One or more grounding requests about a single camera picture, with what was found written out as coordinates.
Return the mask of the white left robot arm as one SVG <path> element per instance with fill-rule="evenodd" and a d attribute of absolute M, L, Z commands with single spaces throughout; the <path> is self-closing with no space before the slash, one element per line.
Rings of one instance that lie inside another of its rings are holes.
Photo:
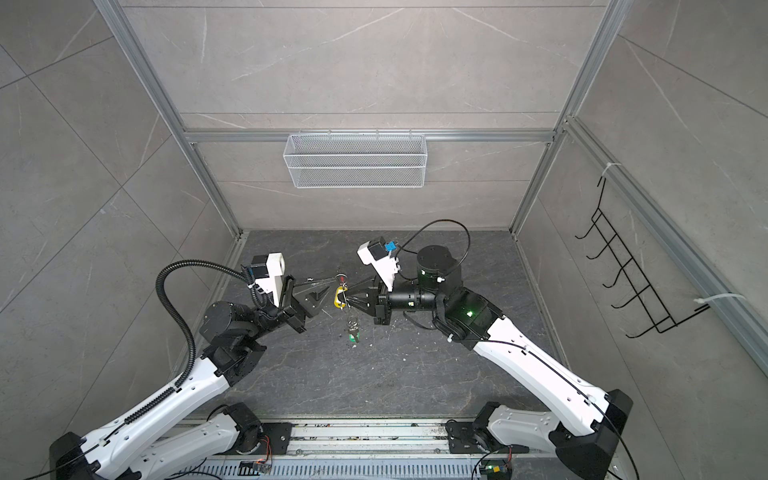
<path fill-rule="evenodd" d="M 165 479 L 212 455 L 230 449 L 251 453 L 264 446 L 261 422 L 242 403 L 184 433 L 167 433 L 250 374 L 266 351 L 259 338 L 283 325 L 303 332 L 306 320 L 322 310 L 338 284 L 336 277 L 302 284 L 288 277 L 276 304 L 212 303 L 200 328 L 208 344 L 191 369 L 106 425 L 54 441 L 50 478 Z"/>

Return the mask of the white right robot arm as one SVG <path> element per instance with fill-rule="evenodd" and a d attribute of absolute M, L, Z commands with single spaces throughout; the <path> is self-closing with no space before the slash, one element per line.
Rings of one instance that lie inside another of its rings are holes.
<path fill-rule="evenodd" d="M 353 307 L 387 325 L 395 311 L 428 311 L 432 326 L 448 341 L 504 370 L 533 393 L 544 412 L 487 403 L 470 434 L 486 456 L 525 449 L 554 454 L 582 479 L 604 479 L 633 407 L 619 389 L 604 391 L 555 360 L 484 296 L 464 286 L 459 260 L 449 249 L 429 245 L 417 253 L 416 276 L 401 283 L 392 242 L 378 238 L 357 250 L 374 276 L 336 293 L 339 308 Z"/>

